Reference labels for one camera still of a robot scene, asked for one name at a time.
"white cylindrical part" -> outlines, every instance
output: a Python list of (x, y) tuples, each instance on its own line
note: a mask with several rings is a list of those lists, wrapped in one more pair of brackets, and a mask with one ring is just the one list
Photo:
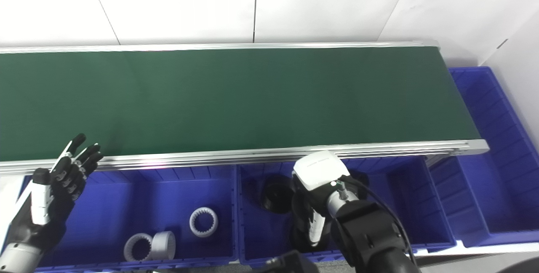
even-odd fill
[(152, 260), (172, 260), (176, 254), (176, 237), (171, 231), (157, 233), (152, 240)]
[[(207, 231), (199, 231), (195, 227), (195, 220), (202, 213), (210, 214), (213, 219), (213, 223), (210, 229), (208, 229)], [(189, 227), (191, 228), (191, 231), (193, 232), (193, 234), (195, 234), (197, 237), (208, 237), (212, 235), (217, 230), (218, 224), (219, 224), (219, 221), (217, 219), (217, 214), (215, 214), (215, 212), (212, 209), (206, 208), (206, 207), (196, 209), (193, 212), (193, 214), (191, 214), (191, 217), (189, 218)]]
[[(141, 240), (147, 241), (150, 248), (148, 249), (148, 254), (145, 257), (136, 260), (133, 257), (133, 247), (135, 246), (137, 242)], [(151, 259), (151, 255), (150, 255), (151, 248), (152, 248), (152, 237), (146, 233), (137, 233), (131, 236), (131, 238), (129, 238), (127, 242), (125, 243), (125, 246), (123, 246), (123, 257), (125, 257), (126, 261), (129, 261), (129, 262), (149, 261)]]

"green conveyor belt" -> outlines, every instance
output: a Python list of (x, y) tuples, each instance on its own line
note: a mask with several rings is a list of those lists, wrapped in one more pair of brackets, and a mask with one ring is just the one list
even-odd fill
[(0, 54), (0, 160), (479, 139), (436, 47)]

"white wall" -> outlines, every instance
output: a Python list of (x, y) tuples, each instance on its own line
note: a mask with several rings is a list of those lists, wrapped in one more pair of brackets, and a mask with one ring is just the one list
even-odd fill
[(539, 11), (484, 63), (500, 81), (539, 149)]

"white tile wall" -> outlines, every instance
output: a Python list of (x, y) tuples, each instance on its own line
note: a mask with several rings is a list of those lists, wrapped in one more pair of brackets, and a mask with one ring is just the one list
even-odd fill
[(256, 42), (376, 41), (398, 0), (256, 0)]
[(121, 44), (246, 43), (254, 0), (101, 0)]
[(539, 9), (539, 0), (399, 0), (380, 40), (439, 41), (450, 66), (483, 63)]
[(539, 11), (484, 64), (493, 69), (539, 150)]
[(117, 44), (98, 0), (0, 0), (0, 47)]

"black round object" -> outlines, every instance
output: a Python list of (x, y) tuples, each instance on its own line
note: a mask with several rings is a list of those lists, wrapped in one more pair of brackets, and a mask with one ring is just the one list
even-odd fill
[(284, 175), (273, 175), (266, 179), (262, 189), (262, 207), (277, 214), (288, 213), (291, 209), (291, 179)]

